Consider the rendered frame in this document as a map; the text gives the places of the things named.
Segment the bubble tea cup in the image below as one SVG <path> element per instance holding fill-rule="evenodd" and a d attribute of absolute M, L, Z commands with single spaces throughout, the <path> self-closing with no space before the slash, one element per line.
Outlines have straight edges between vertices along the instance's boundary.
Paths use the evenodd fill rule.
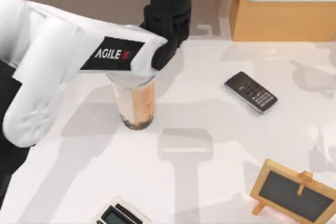
<path fill-rule="evenodd" d="M 119 114 L 131 130 L 143 130 L 154 119 L 155 76 L 139 77 L 130 73 L 108 73 Z"/>

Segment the white calculator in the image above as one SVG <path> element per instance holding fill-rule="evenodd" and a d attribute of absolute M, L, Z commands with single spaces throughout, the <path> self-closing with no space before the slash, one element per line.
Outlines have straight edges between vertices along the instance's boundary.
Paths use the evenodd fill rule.
<path fill-rule="evenodd" d="M 154 222 L 126 200 L 114 196 L 89 224 L 154 224 Z"/>

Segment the wooden cupboard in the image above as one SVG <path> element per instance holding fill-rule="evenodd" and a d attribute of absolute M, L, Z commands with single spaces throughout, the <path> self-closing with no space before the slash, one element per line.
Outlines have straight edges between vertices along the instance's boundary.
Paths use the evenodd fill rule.
<path fill-rule="evenodd" d="M 336 40 L 336 3 L 255 3 L 232 0 L 233 41 Z"/>

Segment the black calculator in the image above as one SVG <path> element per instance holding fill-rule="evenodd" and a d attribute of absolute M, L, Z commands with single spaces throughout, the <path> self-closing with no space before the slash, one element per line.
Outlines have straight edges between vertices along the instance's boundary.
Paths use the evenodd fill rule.
<path fill-rule="evenodd" d="M 224 85 L 258 113 L 266 113 L 278 102 L 274 94 L 243 71 L 233 75 Z"/>

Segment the wooden framed blackboard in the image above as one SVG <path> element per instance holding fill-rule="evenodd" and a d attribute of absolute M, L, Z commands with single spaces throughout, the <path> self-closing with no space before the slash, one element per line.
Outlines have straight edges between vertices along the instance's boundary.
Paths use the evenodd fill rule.
<path fill-rule="evenodd" d="M 250 196 L 258 201 L 255 216 L 266 206 L 300 224 L 327 224 L 336 215 L 336 189 L 307 170 L 299 173 L 270 159 L 264 161 Z"/>

